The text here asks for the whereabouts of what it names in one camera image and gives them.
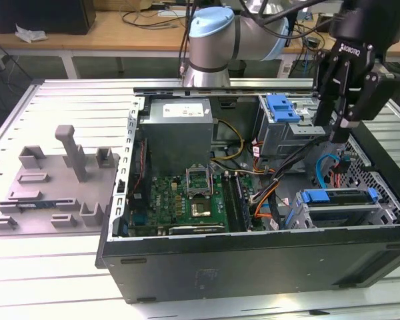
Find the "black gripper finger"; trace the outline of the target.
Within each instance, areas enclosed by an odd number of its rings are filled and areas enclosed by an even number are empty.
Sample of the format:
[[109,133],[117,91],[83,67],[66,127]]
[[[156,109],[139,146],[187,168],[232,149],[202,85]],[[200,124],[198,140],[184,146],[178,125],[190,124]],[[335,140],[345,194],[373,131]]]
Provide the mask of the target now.
[[387,102],[387,74],[375,71],[370,62],[351,62],[351,73],[346,94],[345,112],[339,110],[342,98],[335,102],[330,142],[344,143],[350,131],[363,120],[373,120]]
[[350,73],[351,62],[344,61],[343,56],[329,50],[321,50],[318,53],[314,73],[314,95],[319,104],[314,116],[314,126],[329,124],[338,98],[342,98],[339,110],[344,114]]

